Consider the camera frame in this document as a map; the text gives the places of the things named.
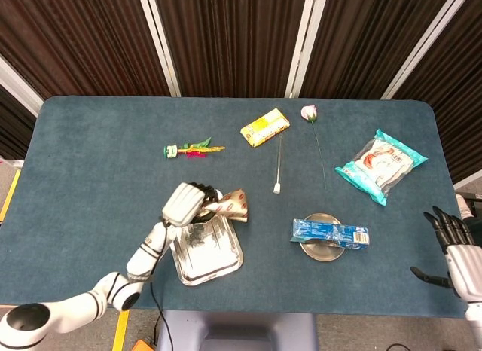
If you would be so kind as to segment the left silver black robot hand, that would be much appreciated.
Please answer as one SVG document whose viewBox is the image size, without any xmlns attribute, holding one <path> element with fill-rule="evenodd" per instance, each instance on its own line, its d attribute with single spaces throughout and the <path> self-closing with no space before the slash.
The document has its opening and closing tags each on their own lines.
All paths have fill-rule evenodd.
<svg viewBox="0 0 482 351">
<path fill-rule="evenodd" d="M 163 207 L 160 221 L 165 227 L 205 223 L 215 216 L 205 207 L 220 199 L 221 192 L 210 185 L 182 182 Z"/>
</svg>

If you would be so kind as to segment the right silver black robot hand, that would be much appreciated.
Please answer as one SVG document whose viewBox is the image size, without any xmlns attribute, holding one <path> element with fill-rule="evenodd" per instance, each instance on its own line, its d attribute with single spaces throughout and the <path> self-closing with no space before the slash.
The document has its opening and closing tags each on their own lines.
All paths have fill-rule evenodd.
<svg viewBox="0 0 482 351">
<path fill-rule="evenodd" d="M 424 212 L 435 232 L 447 262 L 447 276 L 430 276 L 417 267 L 411 273 L 421 281 L 442 288 L 451 288 L 466 303 L 481 302 L 481 246 L 475 242 L 465 221 L 449 215 L 437 206 L 433 213 Z"/>
</svg>

